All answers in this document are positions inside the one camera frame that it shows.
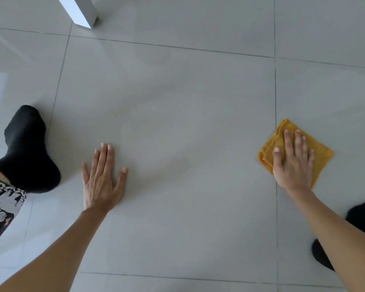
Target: pant leg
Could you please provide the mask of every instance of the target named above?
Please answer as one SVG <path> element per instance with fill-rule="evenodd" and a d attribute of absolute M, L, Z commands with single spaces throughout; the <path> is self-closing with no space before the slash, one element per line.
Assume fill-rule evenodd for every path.
<path fill-rule="evenodd" d="M 27 193 L 0 181 L 0 236 L 19 213 Z"/>

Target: person's right hand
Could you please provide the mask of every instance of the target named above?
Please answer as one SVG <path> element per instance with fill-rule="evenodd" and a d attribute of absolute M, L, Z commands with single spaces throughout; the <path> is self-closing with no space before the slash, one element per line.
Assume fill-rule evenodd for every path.
<path fill-rule="evenodd" d="M 97 209 L 103 213 L 112 210 L 123 197 L 127 179 L 127 168 L 119 172 L 116 186 L 112 185 L 111 173 L 114 165 L 114 148 L 102 143 L 101 152 L 93 155 L 91 174 L 83 163 L 84 209 Z"/>
<path fill-rule="evenodd" d="M 287 160 L 282 163 L 278 147 L 273 151 L 273 175 L 279 186 L 288 193 L 293 190 L 310 190 L 312 170 L 314 166 L 314 151 L 309 151 L 305 136 L 300 130 L 295 132 L 295 145 L 292 144 L 288 130 L 284 131 L 284 145 Z"/>

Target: folded cloth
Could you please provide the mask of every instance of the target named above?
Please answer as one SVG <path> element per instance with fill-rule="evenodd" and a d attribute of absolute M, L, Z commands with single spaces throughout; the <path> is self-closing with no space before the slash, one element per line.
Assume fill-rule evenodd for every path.
<path fill-rule="evenodd" d="M 292 143 L 295 141 L 295 131 L 300 130 L 301 135 L 304 135 L 307 139 L 308 150 L 313 149 L 315 153 L 315 163 L 312 176 L 311 189 L 314 187 L 320 172 L 326 166 L 326 163 L 334 156 L 334 152 L 325 145 L 317 142 L 306 132 L 298 128 L 290 120 L 284 119 L 277 126 L 274 134 L 263 145 L 257 155 L 258 161 L 273 175 L 273 150 L 278 147 L 281 150 L 282 161 L 286 160 L 285 148 L 284 148 L 284 130 L 289 131 Z"/>

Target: white furniture leg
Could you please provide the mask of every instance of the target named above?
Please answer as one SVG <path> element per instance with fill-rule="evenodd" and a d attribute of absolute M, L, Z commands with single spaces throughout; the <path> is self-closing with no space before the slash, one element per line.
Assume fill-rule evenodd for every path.
<path fill-rule="evenodd" d="M 59 0 L 75 24 L 92 28 L 96 18 L 96 9 L 91 0 Z"/>

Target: black sock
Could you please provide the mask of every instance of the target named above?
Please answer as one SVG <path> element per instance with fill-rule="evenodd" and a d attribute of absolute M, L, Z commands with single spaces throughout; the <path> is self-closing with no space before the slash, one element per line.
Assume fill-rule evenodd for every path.
<path fill-rule="evenodd" d="M 23 105 L 4 130 L 7 154 L 0 172 L 13 186 L 29 193 L 44 193 L 58 186 L 61 174 L 45 146 L 46 126 L 39 112 Z"/>
<path fill-rule="evenodd" d="M 365 233 L 365 203 L 351 208 L 348 211 L 345 220 Z M 329 258 L 317 239 L 313 242 L 311 250 L 312 255 L 320 264 L 334 270 Z"/>

